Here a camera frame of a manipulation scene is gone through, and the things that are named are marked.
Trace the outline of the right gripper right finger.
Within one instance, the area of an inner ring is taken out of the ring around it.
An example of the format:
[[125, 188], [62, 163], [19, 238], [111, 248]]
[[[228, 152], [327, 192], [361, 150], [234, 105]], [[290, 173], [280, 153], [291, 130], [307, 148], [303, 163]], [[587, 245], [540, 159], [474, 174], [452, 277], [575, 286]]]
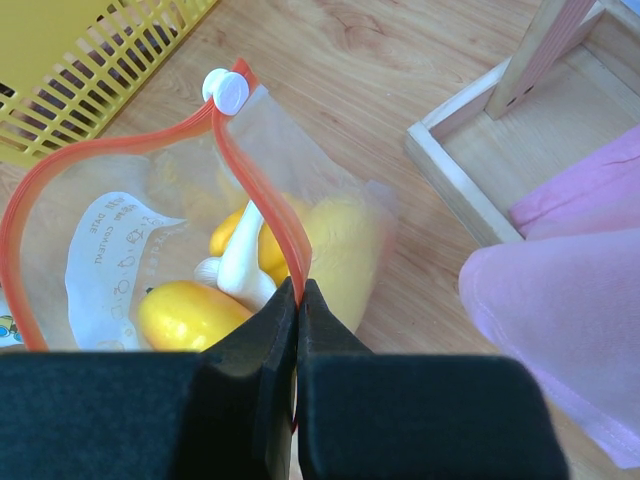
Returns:
[[307, 479], [566, 479], [542, 392], [497, 355], [376, 354], [308, 281], [298, 452]]

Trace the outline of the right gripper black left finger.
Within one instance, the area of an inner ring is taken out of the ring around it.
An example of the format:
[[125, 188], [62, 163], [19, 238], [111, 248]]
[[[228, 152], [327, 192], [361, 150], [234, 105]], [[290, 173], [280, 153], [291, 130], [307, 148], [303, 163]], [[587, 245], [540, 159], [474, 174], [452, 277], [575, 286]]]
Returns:
[[297, 305], [291, 281], [201, 353], [174, 460], [177, 479], [286, 479]]

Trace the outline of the white garlic toy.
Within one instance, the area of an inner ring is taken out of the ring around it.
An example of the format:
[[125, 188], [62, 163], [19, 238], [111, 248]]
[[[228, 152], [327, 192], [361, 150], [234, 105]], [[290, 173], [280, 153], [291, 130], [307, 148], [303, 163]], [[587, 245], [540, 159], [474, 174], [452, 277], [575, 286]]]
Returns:
[[194, 269], [194, 279], [230, 295], [257, 312], [276, 291], [274, 280], [259, 265], [259, 237], [264, 219], [252, 201], [229, 215], [214, 230], [210, 257]]

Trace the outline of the yellow bell pepper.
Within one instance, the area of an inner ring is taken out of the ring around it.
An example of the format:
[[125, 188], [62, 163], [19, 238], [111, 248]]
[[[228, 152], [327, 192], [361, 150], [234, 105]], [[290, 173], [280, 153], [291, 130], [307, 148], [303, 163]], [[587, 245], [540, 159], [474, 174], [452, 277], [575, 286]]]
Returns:
[[[243, 209], [235, 211], [213, 231], [209, 241], [209, 253], [211, 256], [222, 256], [243, 213]], [[267, 273], [277, 286], [280, 286], [289, 276], [289, 269], [284, 255], [268, 225], [263, 225], [260, 229], [258, 262], [260, 269]]]

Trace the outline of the yellow bananas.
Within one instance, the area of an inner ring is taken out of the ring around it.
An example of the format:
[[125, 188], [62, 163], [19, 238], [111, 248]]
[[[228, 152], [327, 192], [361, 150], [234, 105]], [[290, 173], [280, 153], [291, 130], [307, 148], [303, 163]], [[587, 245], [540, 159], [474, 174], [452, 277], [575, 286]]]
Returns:
[[314, 206], [303, 226], [312, 245], [309, 277], [329, 310], [354, 332], [393, 242], [395, 218], [375, 202], [339, 196]]

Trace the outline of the clear zip bag orange zipper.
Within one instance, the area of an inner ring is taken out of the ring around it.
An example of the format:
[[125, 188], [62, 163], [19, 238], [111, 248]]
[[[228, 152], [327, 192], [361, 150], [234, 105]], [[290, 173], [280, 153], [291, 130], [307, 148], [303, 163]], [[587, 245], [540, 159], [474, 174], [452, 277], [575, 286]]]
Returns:
[[396, 230], [393, 190], [335, 163], [244, 60], [211, 71], [202, 95], [171, 128], [65, 147], [18, 185], [1, 223], [1, 290], [28, 350], [155, 350], [140, 301], [158, 285], [197, 282], [213, 231], [249, 201], [296, 293], [311, 279], [303, 221], [324, 199], [375, 202]]

